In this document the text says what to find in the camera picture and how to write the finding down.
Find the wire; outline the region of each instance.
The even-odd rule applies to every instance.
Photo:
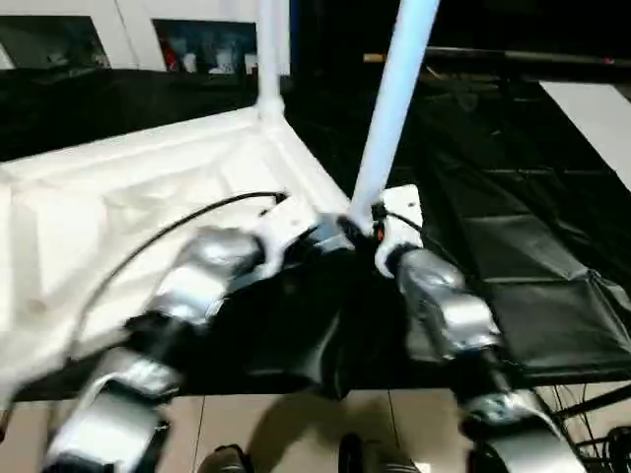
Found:
[[[129,253],[127,256],[125,256],[122,259],[122,261],[120,261],[103,278],[103,280],[99,283],[99,285],[93,290],[92,294],[90,295],[90,297],[88,298],[88,300],[86,301],[86,303],[82,307],[81,311],[79,312],[79,315],[77,317],[77,320],[75,322],[75,325],[74,325],[74,327],[72,329],[72,332],[70,334],[70,337],[69,337],[68,346],[66,347],[65,354],[64,354],[64,361],[63,361],[63,364],[62,364],[62,367],[61,367],[60,370],[63,371],[65,369],[67,369],[68,366],[72,363],[73,355],[76,352],[77,345],[79,344],[81,332],[83,331],[83,329],[85,327],[85,324],[86,324],[86,321],[87,321],[87,318],[88,318],[88,314],[90,313],[92,308],[95,306],[97,301],[103,296],[103,294],[105,293],[105,291],[107,290],[107,288],[109,287],[111,282],[127,266],[129,266],[129,264],[140,253],[142,253],[145,249],[150,247],[152,244],[154,244],[159,239],[165,237],[166,235],[170,234],[174,230],[180,228],[181,226],[187,224],[188,222],[190,222],[192,220],[195,220],[198,217],[201,217],[204,214],[207,214],[209,212],[217,210],[220,207],[224,207],[226,205],[233,204],[235,202],[239,202],[239,201],[247,200],[247,199],[253,199],[253,198],[257,198],[257,197],[274,197],[274,199],[276,200],[276,203],[278,204],[278,203],[282,202],[284,199],[287,198],[287,194],[285,194],[284,192],[271,192],[271,191],[248,192],[248,193],[245,193],[245,194],[240,194],[240,195],[236,195],[236,196],[233,196],[233,197],[228,197],[226,199],[223,199],[223,200],[220,200],[220,201],[217,201],[217,202],[213,202],[212,204],[205,205],[205,206],[201,207],[200,209],[197,209],[194,212],[191,212],[190,214],[187,214],[184,217],[181,217],[181,218],[177,219],[176,221],[172,222],[171,224],[167,225],[166,227],[158,230],[155,234],[153,234],[152,236],[147,238],[144,242],[142,242],[140,245],[138,245],[136,247],[136,249],[134,249],[131,253]],[[53,403],[52,406],[51,406],[50,411],[48,412],[48,432],[47,432],[47,437],[46,437],[46,443],[47,444],[49,444],[49,442],[51,440],[51,434],[52,434],[52,428],[53,428],[52,424],[54,423],[53,421],[56,418],[56,416],[54,415],[54,410],[55,409],[56,409],[56,403]]]
[[[425,69],[427,69],[427,71],[433,75],[436,79],[438,79],[439,81],[444,81],[445,77],[443,76],[443,74],[439,74],[438,72],[436,72],[434,69],[432,69],[430,66],[425,65]]]
[[[407,217],[403,217],[402,215],[397,214],[395,212],[391,212],[390,210],[386,210],[386,215],[390,215],[391,217],[394,217],[394,218],[400,220],[401,222],[409,225],[412,229],[417,231],[419,234],[423,235],[423,229],[421,228],[421,226],[418,225],[418,224],[415,224],[414,222],[412,222]]]
[[[581,404],[585,403],[586,397],[587,397],[587,392],[588,392],[588,386],[587,386],[587,384],[583,384],[583,393],[581,394]],[[583,419],[583,424],[585,424],[585,427],[588,430],[588,435],[590,436],[590,440],[594,441],[595,440],[594,432],[592,431],[592,425],[590,424],[590,419],[588,418],[588,415],[584,412],[581,415],[581,418]],[[594,452],[596,454],[596,457],[598,457],[598,458],[602,457],[602,452],[598,451],[598,447],[597,447],[596,443],[594,443]]]

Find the black cable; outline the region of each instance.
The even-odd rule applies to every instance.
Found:
[[[253,199],[257,197],[274,197],[276,203],[280,203],[287,198],[287,194],[284,192],[271,192],[271,191],[260,191],[260,192],[248,192],[245,194],[236,195],[233,197],[228,197],[226,199],[213,202],[212,204],[205,205],[200,209],[191,212],[190,214],[185,215],[167,225],[163,229],[158,230],[155,234],[147,238],[143,243],[136,247],[131,253],[125,256],[120,263],[118,263],[99,283],[99,285],[93,290],[92,294],[82,307],[79,312],[79,316],[77,317],[77,321],[72,329],[72,332],[69,337],[68,346],[66,348],[64,354],[63,365],[61,366],[61,371],[68,368],[68,366],[72,363],[73,354],[76,352],[77,345],[79,344],[81,332],[84,329],[86,320],[88,318],[88,314],[90,310],[95,306],[97,301],[101,298],[101,296],[105,293],[111,282],[125,269],[140,253],[142,253],[145,249],[150,247],[159,239],[165,237],[172,231],[178,229],[179,227],[187,224],[188,222],[195,220],[198,217],[201,217],[204,214],[212,212],[214,210],[219,209],[220,207],[224,207],[229,204],[233,204],[235,202],[239,202],[242,200]],[[56,403],[53,403],[50,411],[48,412],[48,432],[46,437],[46,444],[49,444],[51,440],[51,434],[56,416],[54,415],[54,410],[56,409]]]
[[[430,241],[431,243],[433,243],[439,250],[441,253],[443,253],[443,256],[446,257],[448,260],[453,261],[454,259],[451,258],[450,254],[448,251],[446,251],[443,246],[438,243],[437,241],[435,241],[433,238],[431,238],[429,235],[427,235],[426,232],[423,231],[423,228],[418,225],[415,224],[414,222],[412,222],[410,219],[408,219],[407,217],[403,217],[400,214],[397,214],[396,212],[391,212],[390,210],[386,210],[384,209],[384,216],[390,216],[393,217],[395,219],[400,220],[401,222],[403,222],[404,224],[407,224],[408,226],[410,226],[413,230],[415,230],[416,232],[419,233],[419,235],[421,236],[421,239],[425,239]]]

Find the black plastic part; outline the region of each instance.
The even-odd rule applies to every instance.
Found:
[[[498,347],[469,350],[448,363],[450,388],[458,404],[464,405],[486,394],[508,393],[515,388],[498,352]]]
[[[190,323],[156,311],[130,319],[125,328],[130,332],[129,349],[178,372],[190,363],[201,339]]]

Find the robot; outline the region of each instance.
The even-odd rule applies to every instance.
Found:
[[[155,471],[170,427],[159,407],[177,393],[187,348],[228,295],[280,271],[287,248],[308,230],[290,224],[301,205],[289,197],[251,233],[199,230],[134,319],[140,322],[128,327],[134,350],[114,348],[104,356],[52,439],[42,471]],[[457,268],[423,246],[416,188],[385,191],[373,216],[375,265],[394,279],[408,314],[422,321],[449,374],[461,432],[474,444],[468,471],[586,472],[534,392],[516,388],[503,371],[499,361],[507,355],[486,302],[467,289]],[[234,445],[221,447],[204,465],[202,471],[251,468]],[[414,468],[358,439],[345,441],[340,458],[345,473]]]

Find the black fabric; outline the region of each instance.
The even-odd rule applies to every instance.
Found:
[[[340,82],[285,95],[289,122],[349,195],[376,91]],[[204,76],[3,73],[0,156],[254,100],[251,85]],[[631,197],[539,85],[419,85],[390,179],[409,182],[421,194],[427,246],[490,303],[530,381],[628,377]],[[235,298],[222,320],[191,361],[186,392],[445,385],[422,327],[406,318],[393,282],[376,275],[370,252],[296,267]],[[67,395],[86,370],[35,383],[24,398]]]

